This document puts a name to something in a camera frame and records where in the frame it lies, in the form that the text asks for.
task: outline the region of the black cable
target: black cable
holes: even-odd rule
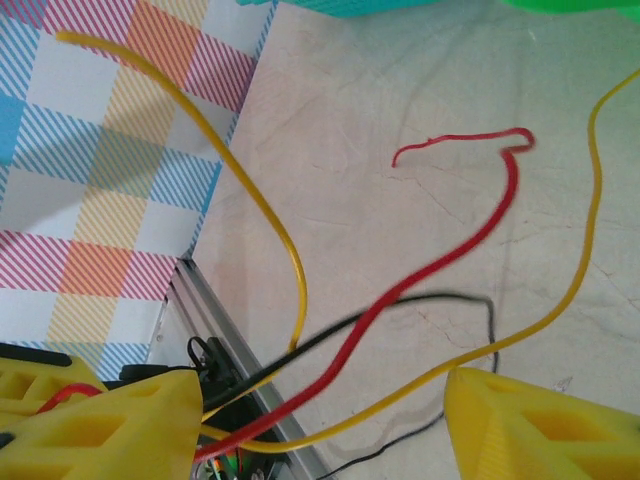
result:
[[[488,312],[489,312],[488,321],[487,321],[489,343],[495,343],[496,336],[495,336],[494,305],[493,305],[493,301],[490,298],[487,298],[486,300],[487,300],[486,305],[487,305],[487,309],[488,309]],[[500,354],[498,352],[495,352],[493,354],[493,363],[491,365],[491,371],[493,373],[497,373],[498,372],[499,363],[500,363]],[[385,443],[382,447],[380,447],[375,452],[370,453],[368,455],[363,455],[363,456],[358,457],[358,458],[354,458],[353,460],[348,461],[347,463],[339,466],[338,468],[336,468],[335,470],[327,473],[326,475],[318,477],[316,480],[324,480],[325,478],[332,477],[336,473],[342,472],[342,471],[346,470],[347,468],[350,468],[350,467],[353,467],[354,465],[357,465],[358,463],[366,462],[368,460],[372,460],[372,459],[374,459],[376,457],[379,457],[388,448],[391,448],[394,445],[397,445],[398,443],[403,442],[404,440],[408,440],[409,438],[415,437],[416,435],[420,435],[421,433],[424,433],[427,430],[430,430],[431,428],[436,426],[438,424],[438,422],[440,422],[440,420],[442,420],[443,418],[444,418],[444,410],[442,410],[438,415],[436,415],[433,419],[431,419],[429,421],[429,423],[427,423],[426,425],[418,427],[415,430],[411,430],[410,432],[407,432],[404,435],[400,435],[398,438],[396,438],[394,440],[391,440],[390,442]]]
[[[399,298],[390,307],[397,307],[399,305],[403,305],[406,303],[413,303],[413,302],[420,302],[420,301],[427,301],[427,300],[458,300],[458,301],[467,302],[467,303],[482,303],[486,305],[489,311],[489,324],[490,324],[489,340],[491,342],[495,341],[495,338],[493,338],[493,310],[494,310],[493,301],[486,296],[468,295],[464,293],[443,290],[443,291],[427,292],[427,293],[415,294],[415,295],[407,295],[405,297]],[[264,367],[262,370],[254,373],[246,380],[235,385],[233,388],[226,390],[225,392],[217,395],[214,398],[205,398],[204,411],[208,412],[210,410],[221,407],[226,403],[230,402],[237,396],[241,395],[242,393],[252,388],[254,385],[257,385],[258,383],[260,383],[265,378],[269,377],[273,373],[277,372],[281,368],[293,362],[295,359],[305,354],[306,352],[314,348],[316,345],[322,343],[329,337],[335,335],[336,333],[347,328],[348,326],[356,323],[366,311],[367,309],[362,309],[358,313],[355,313],[350,317],[345,318],[344,320],[341,320],[335,323],[334,325],[329,326],[325,330],[322,330],[320,333],[317,333],[316,335],[311,337],[309,340],[299,345],[298,348],[296,348],[294,351],[286,355],[283,355],[278,360],[272,362],[270,365]],[[497,354],[494,357],[494,362],[496,363],[496,367],[497,367]]]
[[[200,361],[200,358],[194,351],[193,342],[196,342],[198,346],[202,349],[202,352],[204,353],[205,360],[206,360],[204,364],[202,364],[202,362]],[[187,341],[187,355],[189,355],[191,362],[195,365],[196,371],[198,372],[206,370],[208,366],[211,365],[211,362],[213,362],[213,351],[211,350],[211,348],[209,348],[209,345],[207,345],[207,342],[205,342],[200,337],[191,337]]]

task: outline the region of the yellow wire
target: yellow wire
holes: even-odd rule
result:
[[[307,316],[307,280],[304,275],[304,268],[302,267],[300,256],[298,255],[298,251],[296,250],[291,237],[287,233],[287,230],[284,228],[284,225],[282,225],[282,222],[280,221],[278,216],[271,209],[271,206],[269,205],[267,200],[264,198],[260,190],[258,190],[258,188],[255,186],[255,184],[251,181],[251,179],[244,171],[242,166],[240,166],[231,151],[220,139],[211,124],[207,121],[204,115],[202,115],[200,110],[198,110],[193,102],[191,102],[191,100],[189,100],[189,98],[184,93],[182,93],[180,89],[165,74],[163,74],[151,62],[141,57],[137,53],[129,50],[128,48],[123,47],[122,45],[118,45],[117,43],[111,42],[109,40],[104,40],[102,38],[67,31],[58,32],[56,34],[56,39],[60,42],[70,43],[73,45],[98,48],[100,50],[112,53],[113,55],[116,55],[123,60],[126,60],[131,65],[135,65],[138,70],[148,75],[155,82],[157,82],[193,119],[196,125],[200,127],[202,133],[204,133],[209,142],[211,142],[213,147],[218,151],[220,157],[235,174],[242,186],[247,190],[249,196],[251,196],[251,198],[256,202],[256,205],[258,205],[258,208],[260,208],[260,211],[267,218],[275,232],[280,237],[280,240],[282,241],[284,247],[289,252],[289,256],[291,257],[293,268],[296,273],[299,295],[298,318],[293,330],[293,335],[291,336],[291,340],[289,342],[289,351],[295,350],[296,346],[298,345],[298,341],[300,340],[300,335],[302,334],[305,317]],[[262,385],[269,383],[278,373],[279,372],[274,373],[270,377],[264,379],[258,385],[255,385],[254,387],[242,393],[228,403],[232,403],[238,398],[251,393],[253,390],[261,387]],[[209,417],[213,416],[218,410],[219,409],[216,409],[211,412],[205,413],[202,421],[204,422]]]
[[[365,410],[355,414],[351,418],[348,418],[336,425],[329,427],[321,432],[315,433],[313,435],[309,435],[308,437],[301,438],[300,440],[294,440],[291,442],[257,442],[250,441],[245,442],[241,445],[245,450],[251,450],[254,452],[261,453],[285,453],[292,450],[296,450],[299,448],[304,448],[309,445],[312,445],[316,442],[320,442],[323,440],[327,440],[339,433],[344,432],[345,430],[358,425],[359,423],[364,422],[370,417],[380,413],[385,408],[390,405],[398,402],[403,399],[410,393],[414,392],[421,386],[430,382],[434,378],[443,373],[449,372],[455,367],[471,362],[478,358],[489,355],[493,352],[501,350],[503,348],[507,348],[517,342],[520,342],[535,333],[538,333],[543,328],[547,327],[551,322],[553,322],[556,318],[558,318],[562,312],[566,310],[566,308],[571,304],[576,294],[578,293],[578,289],[584,280],[584,277],[587,273],[587,268],[589,266],[589,262],[591,260],[591,252],[593,250],[593,241],[595,237],[596,230],[596,217],[598,215],[598,207],[600,205],[600,198],[602,196],[602,167],[600,165],[600,155],[598,153],[598,146],[596,143],[596,119],[602,106],[616,93],[626,87],[629,83],[635,80],[638,76],[640,76],[640,70],[637,70],[629,77],[627,77],[623,82],[618,84],[615,88],[609,91],[604,97],[602,97],[598,103],[593,108],[591,115],[589,116],[589,123],[587,127],[587,134],[589,139],[589,152],[591,153],[591,164],[593,167],[593,192],[591,194],[591,204],[589,205],[589,213],[587,215],[587,223],[585,227],[584,233],[584,244],[582,247],[582,254],[580,256],[580,262],[578,263],[578,268],[573,276],[573,280],[569,285],[564,297],[562,300],[541,320],[534,323],[533,325],[517,332],[507,338],[504,338],[496,343],[491,345],[487,345],[471,352],[465,353],[458,357],[452,358],[437,367],[429,370],[427,373],[421,375],[415,380],[409,382],[404,387],[400,388],[396,392],[391,395],[383,398],[379,402],[371,405]],[[203,425],[200,432],[208,437],[214,438],[216,440],[221,440],[228,435],[228,432],[219,430],[217,428],[209,427],[207,425]]]
[[[238,177],[240,183],[246,188],[247,192],[254,199],[260,210],[269,220],[269,223],[273,226],[274,230],[280,236],[282,243],[285,245],[289,254],[291,255],[291,259],[293,261],[296,276],[298,279],[298,287],[300,291],[300,308],[298,310],[298,322],[296,323],[296,328],[294,331],[294,335],[291,338],[291,342],[289,344],[289,350],[295,348],[297,341],[300,337],[300,333],[302,331],[302,327],[304,325],[304,318],[306,316],[306,306],[307,306],[307,290],[306,290],[306,281],[304,277],[304,271],[302,269],[302,265],[300,262],[300,257],[289,237],[287,231],[284,226],[275,215],[273,210],[269,207],[269,204],[264,199],[260,191],[253,184],[251,179],[247,176],[242,167],[238,164],[236,159],[233,157],[233,154],[229,151],[226,145],[222,142],[220,137],[216,134],[215,130],[211,127],[211,125],[204,118],[202,113],[197,109],[197,107],[180,91],[178,87],[176,87],[171,80],[169,80],[160,70],[154,67],[150,62],[145,60],[143,57],[138,54],[132,52],[131,50],[118,45],[116,43],[110,42],[108,40],[103,40],[101,38],[92,37],[90,35],[72,33],[72,32],[59,32],[56,36],[59,41],[83,45],[87,47],[99,48],[101,50],[105,50],[109,53],[117,55],[122,59],[126,60],[128,63],[135,65],[140,71],[151,77],[155,80],[167,93],[169,93],[173,99],[187,112],[191,118],[196,122],[196,124],[200,127],[205,136],[209,139],[211,144],[218,150],[220,156],[225,160],[229,168],[235,173]],[[551,309],[551,311],[544,316],[542,319],[538,320],[533,325],[510,335],[507,338],[499,340],[493,344],[486,345],[484,347],[477,348],[472,350],[471,352],[462,354],[458,357],[452,358],[444,363],[441,363],[435,368],[432,368],[428,372],[423,375],[417,377],[411,382],[407,383],[400,389],[396,390],[394,393],[386,396],[382,400],[376,402],[370,407],[366,408],[353,415],[352,417],[343,420],[332,427],[329,427],[321,432],[315,433],[313,435],[309,435],[308,437],[294,440],[291,442],[256,442],[250,441],[242,444],[242,447],[246,450],[252,450],[256,452],[262,453],[284,453],[292,450],[296,450],[299,448],[307,447],[313,443],[327,440],[339,433],[344,432],[345,430],[354,427],[370,417],[380,413],[385,408],[393,405],[394,403],[402,400],[407,395],[413,393],[418,388],[422,387],[426,383],[430,382],[434,378],[442,375],[443,373],[449,372],[457,366],[463,365],[465,363],[471,362],[478,358],[484,357],[486,355],[490,355],[498,350],[510,347],[511,345],[521,342],[526,338],[538,333],[540,330],[549,326],[555,319],[557,319],[571,304],[573,299],[575,298],[584,277],[587,273],[587,269],[589,267],[589,262],[591,260],[591,253],[593,251],[593,242],[596,231],[596,219],[598,215],[598,208],[600,206],[600,199],[602,197],[602,167],[600,164],[600,155],[598,153],[598,146],[596,142],[596,119],[600,110],[604,106],[604,104],[615,94],[617,94],[620,90],[626,87],[629,83],[635,80],[638,76],[640,76],[640,70],[635,71],[629,77],[627,77],[624,81],[610,90],[606,95],[604,95],[598,103],[596,103],[595,107],[591,111],[591,115],[589,116],[589,122],[587,126],[587,135],[589,142],[589,152],[591,154],[591,165],[593,168],[593,191],[591,194],[591,203],[589,205],[589,212],[587,214],[587,222],[585,226],[584,233],[584,242],[582,247],[582,253],[580,255],[580,261],[578,263],[578,268],[571,280],[571,284],[569,285],[567,291],[564,296],[558,302],[558,304]],[[259,385],[263,385],[267,383],[273,378],[271,376],[269,379],[265,379]],[[253,391],[258,388],[258,386],[253,387],[242,395]],[[215,439],[222,439],[229,435],[229,432],[225,432],[223,430],[216,429],[214,427],[209,427],[207,425],[202,426],[203,435],[210,436]]]

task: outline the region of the plaid fabric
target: plaid fabric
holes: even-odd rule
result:
[[[144,361],[222,164],[153,82],[60,29],[152,60],[228,142],[276,2],[0,2],[0,340]]]

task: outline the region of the red cable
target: red cable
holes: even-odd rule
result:
[[[376,300],[369,310],[360,317],[360,320],[358,320],[356,326],[345,340],[333,362],[331,362],[327,370],[314,383],[302,392],[298,393],[295,397],[291,398],[289,401],[280,405],[275,410],[254,420],[249,425],[237,430],[223,440],[200,448],[196,451],[194,459],[195,462],[203,462],[212,457],[222,455],[223,453],[232,450],[242,442],[255,438],[322,392],[340,373],[358,345],[358,342],[382,310],[395,302],[405,290],[411,288],[421,280],[424,280],[429,275],[434,274],[438,270],[460,259],[486,239],[507,213],[509,207],[513,203],[518,189],[518,164],[516,163],[514,154],[524,153],[531,150],[535,146],[535,137],[526,128],[510,128],[502,132],[479,135],[444,135],[435,139],[429,139],[427,142],[422,144],[408,145],[401,148],[396,153],[393,158],[392,166],[395,166],[398,156],[407,150],[424,148],[447,140],[489,140],[509,135],[522,135],[528,143],[526,145],[519,145],[515,147],[505,147],[500,150],[500,156],[504,160],[507,168],[508,182],[500,203],[497,205],[487,222],[468,240],[434,262],[415,271],[404,280],[391,287],[391,289]]]
[[[81,393],[82,395],[86,395],[87,397],[94,397],[96,395],[100,395],[102,390],[94,387],[93,385],[89,385],[88,383],[72,383],[71,385],[67,385],[62,388],[58,393],[56,393],[53,397],[46,401],[46,403],[41,406],[36,415],[39,413],[48,412],[49,410],[55,408],[58,404],[66,401],[71,395],[76,393]]]

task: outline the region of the yellow 3d printed part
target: yellow 3d printed part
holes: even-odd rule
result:
[[[88,383],[104,390],[80,358],[7,344],[0,347],[0,428],[33,415],[71,383]],[[50,363],[27,361],[27,357]]]
[[[1,480],[187,479],[202,396],[179,370],[4,425]]]
[[[449,374],[462,480],[638,480],[640,417],[492,373]]]

